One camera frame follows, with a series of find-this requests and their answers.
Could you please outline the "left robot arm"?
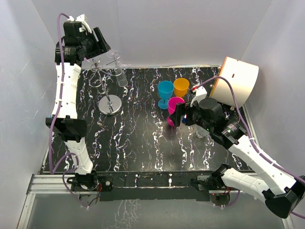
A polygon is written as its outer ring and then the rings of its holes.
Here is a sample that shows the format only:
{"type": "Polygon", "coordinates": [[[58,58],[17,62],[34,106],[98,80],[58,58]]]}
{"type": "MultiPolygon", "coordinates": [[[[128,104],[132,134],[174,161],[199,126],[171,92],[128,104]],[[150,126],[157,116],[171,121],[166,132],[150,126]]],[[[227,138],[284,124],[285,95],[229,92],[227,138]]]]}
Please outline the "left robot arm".
{"type": "Polygon", "coordinates": [[[77,85],[82,62],[104,54],[111,48],[100,29],[91,29],[83,14],[77,18],[69,17],[63,29],[64,36],[60,37],[55,48],[55,104],[51,117],[46,118],[45,123],[61,137],[72,156],[76,170],[71,184],[95,190],[99,182],[85,143],[87,123],[77,115],[77,85]]]}

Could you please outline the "blue wine glass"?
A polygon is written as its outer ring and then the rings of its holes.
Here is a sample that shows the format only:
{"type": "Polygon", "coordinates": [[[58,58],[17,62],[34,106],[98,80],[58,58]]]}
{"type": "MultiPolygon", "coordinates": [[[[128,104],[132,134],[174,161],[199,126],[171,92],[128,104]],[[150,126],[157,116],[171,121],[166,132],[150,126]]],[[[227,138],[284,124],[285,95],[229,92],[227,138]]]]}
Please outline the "blue wine glass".
{"type": "Polygon", "coordinates": [[[158,84],[158,95],[160,100],[158,106],[160,109],[168,109],[168,102],[173,94],[174,85],[171,81],[161,81],[158,84]]]}

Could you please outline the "clear wine glass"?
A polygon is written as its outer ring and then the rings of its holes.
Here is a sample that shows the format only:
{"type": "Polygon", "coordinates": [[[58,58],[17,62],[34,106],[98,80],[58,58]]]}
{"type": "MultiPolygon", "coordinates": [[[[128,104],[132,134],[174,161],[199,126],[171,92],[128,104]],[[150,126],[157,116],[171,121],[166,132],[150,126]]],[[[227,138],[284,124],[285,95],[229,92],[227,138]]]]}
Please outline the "clear wine glass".
{"type": "Polygon", "coordinates": [[[117,81],[117,85],[119,87],[125,87],[128,84],[127,77],[121,68],[121,65],[119,64],[119,58],[121,57],[119,52],[113,52],[111,54],[111,57],[113,58],[113,62],[115,64],[115,67],[113,69],[113,72],[111,73],[111,76],[114,76],[117,81]]]}

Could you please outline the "yellow wine glass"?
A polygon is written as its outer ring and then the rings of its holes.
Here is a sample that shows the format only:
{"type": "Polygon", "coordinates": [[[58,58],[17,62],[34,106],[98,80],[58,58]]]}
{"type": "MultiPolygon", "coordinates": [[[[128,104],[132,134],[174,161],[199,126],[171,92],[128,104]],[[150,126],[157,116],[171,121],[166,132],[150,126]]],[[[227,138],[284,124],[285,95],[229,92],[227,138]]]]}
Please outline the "yellow wine glass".
{"type": "Polygon", "coordinates": [[[185,78],[178,78],[173,82],[174,85],[174,95],[177,97],[184,97],[189,89],[189,81],[185,78]]]}

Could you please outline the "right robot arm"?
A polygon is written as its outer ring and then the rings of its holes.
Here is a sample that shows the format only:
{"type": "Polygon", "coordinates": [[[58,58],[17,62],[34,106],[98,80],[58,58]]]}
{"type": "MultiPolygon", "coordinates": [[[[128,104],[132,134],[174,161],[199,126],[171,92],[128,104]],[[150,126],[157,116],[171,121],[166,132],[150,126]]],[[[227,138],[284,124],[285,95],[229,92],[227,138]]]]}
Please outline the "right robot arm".
{"type": "Polygon", "coordinates": [[[212,139],[241,158],[259,176],[254,178],[222,164],[211,175],[217,189],[236,188],[265,203],[280,218],[287,218],[305,196],[305,177],[288,174],[247,136],[235,120],[225,117],[223,108],[213,98],[194,103],[179,103],[169,116],[175,126],[197,125],[212,139]]]}

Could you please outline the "pink wine glass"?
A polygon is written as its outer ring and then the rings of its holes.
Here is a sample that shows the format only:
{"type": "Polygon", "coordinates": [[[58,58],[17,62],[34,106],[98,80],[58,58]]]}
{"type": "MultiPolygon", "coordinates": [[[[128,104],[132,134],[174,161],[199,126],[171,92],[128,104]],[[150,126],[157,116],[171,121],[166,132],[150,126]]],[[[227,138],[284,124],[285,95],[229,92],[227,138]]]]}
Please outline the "pink wine glass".
{"type": "Polygon", "coordinates": [[[184,99],[181,97],[172,97],[168,101],[169,116],[167,117],[167,123],[170,126],[174,126],[173,121],[170,119],[170,115],[172,115],[175,112],[176,105],[179,103],[184,103],[184,99]]]}

